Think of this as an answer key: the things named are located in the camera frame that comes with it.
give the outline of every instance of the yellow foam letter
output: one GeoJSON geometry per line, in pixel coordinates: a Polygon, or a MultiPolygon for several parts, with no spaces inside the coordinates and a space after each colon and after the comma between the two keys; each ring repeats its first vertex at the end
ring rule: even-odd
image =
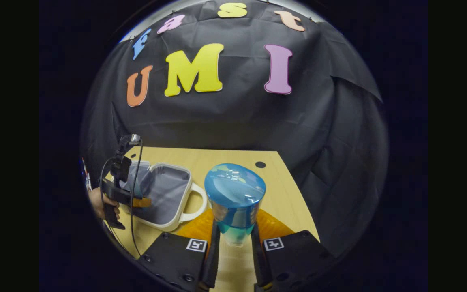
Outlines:
{"type": "Polygon", "coordinates": [[[181,88],[178,86],[178,78],[185,92],[192,88],[196,75],[198,81],[194,89],[198,92],[219,91],[223,84],[219,81],[218,62],[219,53],[223,50],[222,44],[208,44],[202,46],[191,63],[183,51],[174,52],[165,58],[169,63],[169,78],[165,96],[175,96],[180,94],[181,88]]]}
{"type": "Polygon", "coordinates": [[[219,17],[243,17],[248,14],[246,11],[246,4],[243,3],[225,3],[219,6],[219,11],[217,15],[219,17]]]}

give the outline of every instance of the blue water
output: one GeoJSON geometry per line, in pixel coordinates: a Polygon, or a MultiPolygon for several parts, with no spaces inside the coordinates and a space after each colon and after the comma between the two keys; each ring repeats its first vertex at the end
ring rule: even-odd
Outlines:
{"type": "Polygon", "coordinates": [[[218,221],[217,227],[222,233],[222,237],[226,240],[226,243],[230,246],[241,247],[244,244],[245,238],[252,233],[253,227],[255,225],[247,228],[232,227],[224,222],[218,221]]]}

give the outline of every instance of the blue pitcher lid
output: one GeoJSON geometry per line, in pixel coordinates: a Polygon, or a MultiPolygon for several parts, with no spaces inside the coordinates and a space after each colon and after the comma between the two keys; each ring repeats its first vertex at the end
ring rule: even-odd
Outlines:
{"type": "Polygon", "coordinates": [[[204,188],[210,200],[226,208],[250,207],[266,192],[266,184],[258,174],[231,163],[214,166],[206,174],[204,188]]]}

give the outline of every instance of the open case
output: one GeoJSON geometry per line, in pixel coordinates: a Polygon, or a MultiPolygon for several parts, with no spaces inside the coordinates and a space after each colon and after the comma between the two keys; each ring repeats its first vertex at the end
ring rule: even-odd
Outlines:
{"type": "MultiPolygon", "coordinates": [[[[136,170],[137,162],[133,162],[127,182],[120,181],[123,189],[131,191],[136,170]]],[[[157,163],[150,166],[148,161],[140,161],[135,192],[141,192],[152,203],[149,207],[134,208],[133,215],[140,222],[162,231],[172,231],[180,223],[196,218],[206,209],[204,190],[192,181],[192,174],[187,168],[176,165],[157,163]],[[183,213],[191,191],[199,193],[203,202],[196,212],[183,213]]]]}

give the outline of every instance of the purple foam letter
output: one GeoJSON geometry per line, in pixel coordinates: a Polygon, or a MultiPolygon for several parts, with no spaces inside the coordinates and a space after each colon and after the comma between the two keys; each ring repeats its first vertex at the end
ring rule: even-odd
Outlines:
{"type": "Polygon", "coordinates": [[[264,85],[267,92],[290,94],[291,86],[287,83],[287,61],[293,53],[277,45],[265,45],[269,52],[269,81],[264,85]]]}

